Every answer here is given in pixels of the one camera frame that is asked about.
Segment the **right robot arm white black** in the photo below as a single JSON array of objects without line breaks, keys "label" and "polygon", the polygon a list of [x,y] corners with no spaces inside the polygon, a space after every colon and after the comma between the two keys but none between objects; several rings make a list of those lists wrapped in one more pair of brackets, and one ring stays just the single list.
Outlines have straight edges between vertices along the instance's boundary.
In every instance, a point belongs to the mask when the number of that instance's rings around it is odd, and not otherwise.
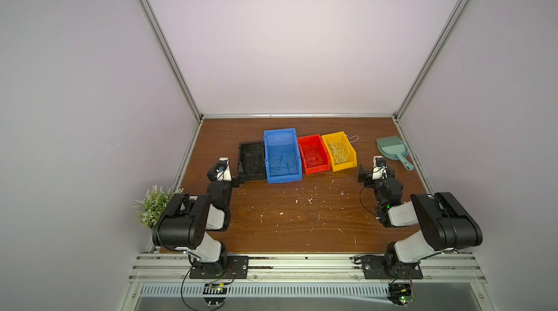
[{"label": "right robot arm white black", "polygon": [[365,190],[373,190],[376,208],[371,213],[385,228],[420,227],[408,238],[389,244],[383,257],[372,257],[366,270],[376,265],[388,276],[404,276],[418,271],[421,260],[482,243],[479,225],[450,192],[413,194],[410,201],[402,202],[403,184],[385,165],[372,171],[359,166],[357,181]]}]

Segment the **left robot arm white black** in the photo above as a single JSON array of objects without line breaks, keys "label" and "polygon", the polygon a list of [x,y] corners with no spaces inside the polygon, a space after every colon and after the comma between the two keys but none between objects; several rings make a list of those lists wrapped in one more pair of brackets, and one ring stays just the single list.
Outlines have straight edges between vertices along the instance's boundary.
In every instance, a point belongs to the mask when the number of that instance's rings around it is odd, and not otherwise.
[{"label": "left robot arm white black", "polygon": [[208,176],[206,193],[177,193],[171,197],[155,222],[152,240],[156,246],[186,253],[196,269],[221,273],[229,266],[227,249],[210,233],[228,229],[232,190],[238,180],[228,170],[210,171]]}]

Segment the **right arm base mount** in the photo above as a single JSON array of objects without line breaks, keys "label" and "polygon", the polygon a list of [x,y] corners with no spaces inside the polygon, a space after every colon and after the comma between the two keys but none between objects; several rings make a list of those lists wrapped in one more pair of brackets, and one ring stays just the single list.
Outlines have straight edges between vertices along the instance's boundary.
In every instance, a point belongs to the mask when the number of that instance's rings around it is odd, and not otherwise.
[{"label": "right arm base mount", "polygon": [[419,263],[403,263],[397,257],[364,254],[351,260],[361,267],[367,280],[421,280],[424,277]]}]

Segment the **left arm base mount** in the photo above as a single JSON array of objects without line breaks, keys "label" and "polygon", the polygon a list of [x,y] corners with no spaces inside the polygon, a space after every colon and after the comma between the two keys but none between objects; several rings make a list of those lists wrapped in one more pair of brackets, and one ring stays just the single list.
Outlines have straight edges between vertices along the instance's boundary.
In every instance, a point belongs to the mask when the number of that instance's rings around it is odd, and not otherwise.
[{"label": "left arm base mount", "polygon": [[216,279],[247,279],[248,256],[226,256],[217,262],[194,262],[190,270],[190,279],[216,280]]}]

